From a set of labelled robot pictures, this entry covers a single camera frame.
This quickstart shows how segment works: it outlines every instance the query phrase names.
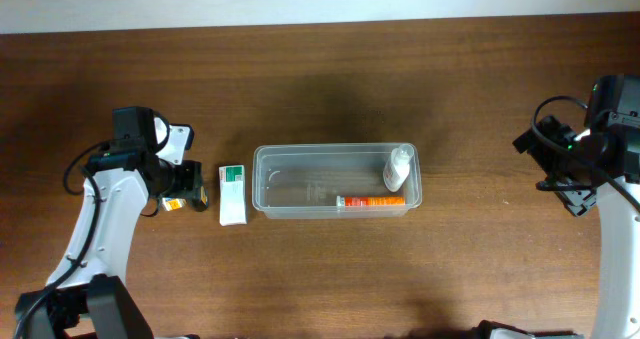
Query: brown wooden surface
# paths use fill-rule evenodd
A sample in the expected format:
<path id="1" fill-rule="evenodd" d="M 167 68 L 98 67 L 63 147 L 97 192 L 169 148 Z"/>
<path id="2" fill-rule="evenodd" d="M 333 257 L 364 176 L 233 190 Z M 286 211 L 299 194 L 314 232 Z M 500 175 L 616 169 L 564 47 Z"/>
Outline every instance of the brown wooden surface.
<path id="1" fill-rule="evenodd" d="M 511 141 L 543 99 L 640 73 L 637 13 L 15 35 L 0 55 L 1 337 L 73 230 L 81 198 L 62 171 L 129 105 L 193 126 L 188 158 L 215 199 L 138 223 L 127 284 L 157 334 L 382 337 L 481 319 L 590 331 L 597 213 L 573 219 L 536 192 L 543 173 Z M 405 217 L 251 208 L 247 226 L 218 224 L 221 164 L 250 169 L 264 144 L 385 141 L 420 154 L 424 199 Z"/>

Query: plastic container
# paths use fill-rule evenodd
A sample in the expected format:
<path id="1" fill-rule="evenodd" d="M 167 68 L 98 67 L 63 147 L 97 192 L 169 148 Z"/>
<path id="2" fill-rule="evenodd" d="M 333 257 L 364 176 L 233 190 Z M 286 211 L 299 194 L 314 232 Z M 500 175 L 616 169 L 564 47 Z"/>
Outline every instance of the plastic container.
<path id="1" fill-rule="evenodd" d="M 253 206 L 271 219 L 397 217 L 422 203 L 418 151 L 396 193 L 382 171 L 404 143 L 316 144 L 259 147 L 253 158 Z M 403 196 L 405 205 L 338 207 L 340 196 Z"/>

